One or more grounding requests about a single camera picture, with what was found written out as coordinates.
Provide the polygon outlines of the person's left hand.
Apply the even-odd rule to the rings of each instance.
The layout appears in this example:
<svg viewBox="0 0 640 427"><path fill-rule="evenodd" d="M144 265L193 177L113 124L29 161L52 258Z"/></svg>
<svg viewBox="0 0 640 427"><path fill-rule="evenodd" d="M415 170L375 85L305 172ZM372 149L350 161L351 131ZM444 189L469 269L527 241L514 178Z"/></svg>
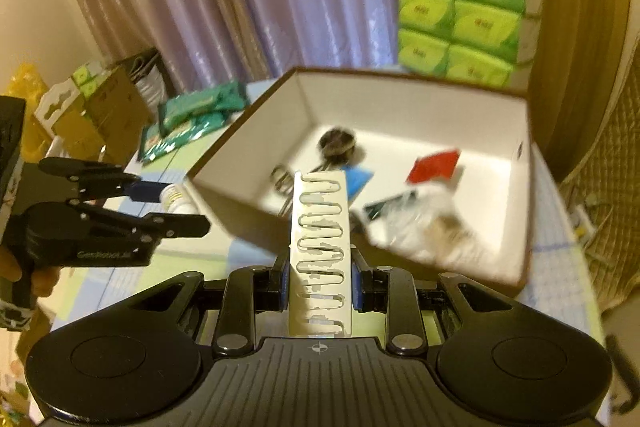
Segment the person's left hand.
<svg viewBox="0 0 640 427"><path fill-rule="evenodd" d="M8 248L0 248L0 277L10 283L21 280L22 269ZM49 267L32 272L32 293L36 297L49 297L60 279L61 269Z"/></svg>

